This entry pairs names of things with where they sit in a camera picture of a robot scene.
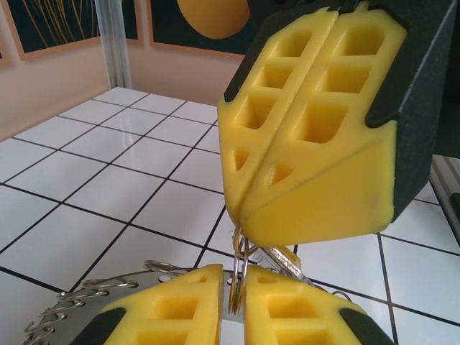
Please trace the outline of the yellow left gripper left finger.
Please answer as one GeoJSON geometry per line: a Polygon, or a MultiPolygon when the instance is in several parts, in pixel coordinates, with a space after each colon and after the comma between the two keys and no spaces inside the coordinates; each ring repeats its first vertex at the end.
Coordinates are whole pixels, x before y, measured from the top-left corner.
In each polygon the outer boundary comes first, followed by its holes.
{"type": "Polygon", "coordinates": [[[116,300],[91,321],[91,343],[217,344],[223,282],[209,264],[116,300]]]}

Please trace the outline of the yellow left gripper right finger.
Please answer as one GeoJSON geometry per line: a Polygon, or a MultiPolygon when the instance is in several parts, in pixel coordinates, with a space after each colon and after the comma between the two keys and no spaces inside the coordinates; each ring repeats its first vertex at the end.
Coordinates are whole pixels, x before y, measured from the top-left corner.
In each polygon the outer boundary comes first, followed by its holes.
{"type": "Polygon", "coordinates": [[[391,344],[357,304],[251,265],[244,301],[246,344],[391,344]]]}

